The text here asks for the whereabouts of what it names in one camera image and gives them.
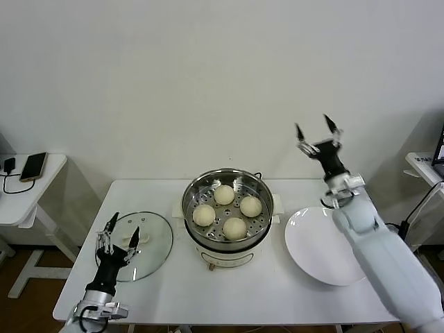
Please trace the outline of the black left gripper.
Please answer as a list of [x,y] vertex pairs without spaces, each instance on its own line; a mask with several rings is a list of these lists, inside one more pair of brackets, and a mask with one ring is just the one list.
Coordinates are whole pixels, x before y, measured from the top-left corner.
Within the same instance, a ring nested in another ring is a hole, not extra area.
[[97,233],[96,256],[100,260],[94,279],[85,287],[86,291],[101,291],[110,295],[116,293],[119,270],[125,267],[138,254],[140,228],[137,227],[130,238],[127,251],[112,245],[111,234],[115,228],[119,213],[115,212],[105,224],[102,231]]

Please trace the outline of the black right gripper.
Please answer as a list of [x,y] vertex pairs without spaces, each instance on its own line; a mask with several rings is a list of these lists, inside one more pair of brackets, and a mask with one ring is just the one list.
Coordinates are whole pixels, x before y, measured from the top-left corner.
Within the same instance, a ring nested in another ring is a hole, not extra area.
[[343,131],[328,115],[324,114],[323,116],[332,134],[332,139],[326,139],[314,145],[309,144],[306,142],[300,126],[297,123],[294,123],[294,126],[296,128],[298,148],[308,157],[314,157],[315,160],[318,160],[325,173],[323,179],[331,180],[342,174],[350,174],[350,172],[344,167],[338,157]]

